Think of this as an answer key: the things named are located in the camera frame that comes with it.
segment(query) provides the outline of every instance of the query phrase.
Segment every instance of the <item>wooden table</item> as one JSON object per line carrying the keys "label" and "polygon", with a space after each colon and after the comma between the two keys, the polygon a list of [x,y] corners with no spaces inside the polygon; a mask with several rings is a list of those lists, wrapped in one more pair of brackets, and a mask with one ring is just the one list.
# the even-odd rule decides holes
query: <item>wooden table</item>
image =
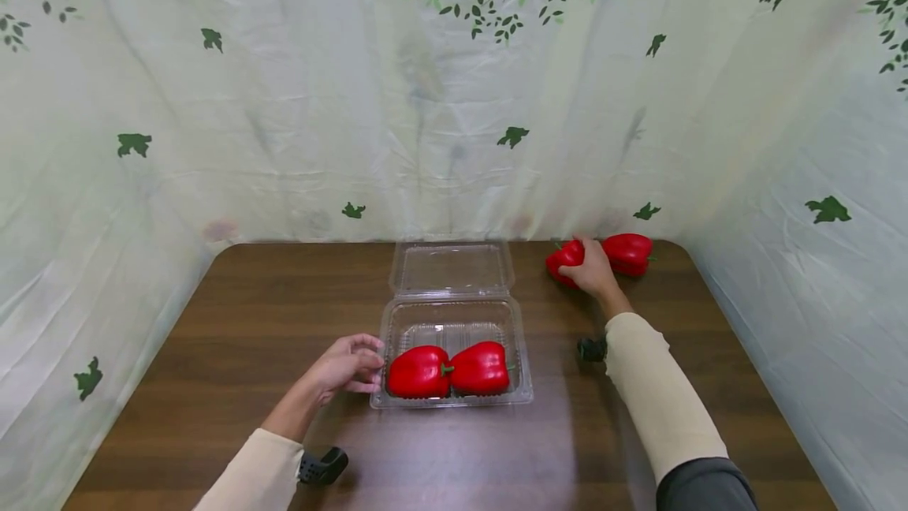
{"label": "wooden table", "polygon": [[[655,487],[602,366],[579,338],[604,320],[543,271],[551,243],[513,243],[536,398],[507,408],[376,411],[341,396],[306,446],[343,447],[331,487],[291,509],[652,509]],[[340,336],[378,332],[393,244],[243,244],[222,253],[78,483],[69,511],[191,509],[246,437]],[[834,509],[688,255],[622,280],[664,333],[763,509]]]}

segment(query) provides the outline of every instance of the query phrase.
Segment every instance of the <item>bell pepper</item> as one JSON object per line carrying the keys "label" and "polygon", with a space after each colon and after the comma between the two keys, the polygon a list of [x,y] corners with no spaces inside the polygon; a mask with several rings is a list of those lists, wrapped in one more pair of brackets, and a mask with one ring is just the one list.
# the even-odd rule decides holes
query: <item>bell pepper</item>
{"label": "bell pepper", "polygon": [[641,277],[649,267],[649,254],[653,252],[653,242],[649,237],[637,233],[622,233],[602,241],[602,249],[608,256],[612,270],[628,277]]}
{"label": "bell pepper", "polygon": [[548,268],[549,274],[563,285],[577,289],[577,283],[573,282],[570,277],[566,277],[558,272],[558,267],[577,267],[583,264],[583,258],[586,253],[583,249],[583,243],[577,240],[568,241],[562,244],[561,248],[556,250],[545,258],[545,268]]}
{"label": "bell pepper", "polygon": [[402,398],[447,397],[450,393],[448,352],[419,345],[400,354],[388,367],[388,391]]}
{"label": "bell pepper", "polygon": [[[623,233],[602,241],[602,249],[608,256],[608,264],[612,270],[628,277],[641,277],[649,267],[649,254],[653,251],[653,242],[649,237],[637,233]],[[577,240],[569,241],[545,259],[545,267],[552,278],[575,289],[578,288],[577,283],[558,273],[558,267],[582,265],[585,255],[583,243]]]}
{"label": "bell pepper", "polygon": [[452,387],[463,395],[501,395],[508,391],[510,378],[504,346],[480,341],[450,360]]}

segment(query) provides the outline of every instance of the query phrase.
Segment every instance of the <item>right hand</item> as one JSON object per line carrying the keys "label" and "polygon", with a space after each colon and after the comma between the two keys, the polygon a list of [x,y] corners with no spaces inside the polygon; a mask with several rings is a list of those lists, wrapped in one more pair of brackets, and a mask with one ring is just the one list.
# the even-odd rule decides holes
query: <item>right hand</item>
{"label": "right hand", "polygon": [[374,393],[380,390],[378,369],[384,360],[375,352],[384,344],[369,334],[340,338],[300,379],[318,392],[318,403],[328,404],[338,390]]}
{"label": "right hand", "polygon": [[615,273],[608,264],[608,257],[602,250],[602,244],[591,238],[578,238],[583,243],[583,264],[577,267],[560,267],[558,274],[571,278],[581,289],[594,297],[602,297],[619,284],[615,279]]}

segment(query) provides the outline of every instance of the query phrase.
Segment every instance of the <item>clear plastic container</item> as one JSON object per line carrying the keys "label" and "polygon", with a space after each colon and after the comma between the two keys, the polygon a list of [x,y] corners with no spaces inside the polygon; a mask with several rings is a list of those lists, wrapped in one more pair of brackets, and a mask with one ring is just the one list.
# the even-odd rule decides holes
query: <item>clear plastic container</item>
{"label": "clear plastic container", "polygon": [[380,333],[385,347],[378,352],[385,367],[417,345],[438,345],[455,356],[468,346],[491,340],[505,348],[510,386],[501,395],[452,392],[444,398],[400,398],[388,392],[382,373],[381,390],[370,399],[373,408],[471,407],[533,400],[520,307],[510,296],[514,271],[507,243],[398,243],[390,285],[395,297],[385,308]]}

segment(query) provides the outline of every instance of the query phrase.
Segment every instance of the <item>fabric backdrop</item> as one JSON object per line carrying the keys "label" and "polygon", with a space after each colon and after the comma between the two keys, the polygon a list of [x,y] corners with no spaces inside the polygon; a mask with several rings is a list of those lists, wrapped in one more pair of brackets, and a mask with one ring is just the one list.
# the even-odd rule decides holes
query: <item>fabric backdrop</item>
{"label": "fabric backdrop", "polygon": [[906,0],[0,13],[2,509],[62,504],[229,244],[629,230],[691,249],[843,509],[908,500]]}

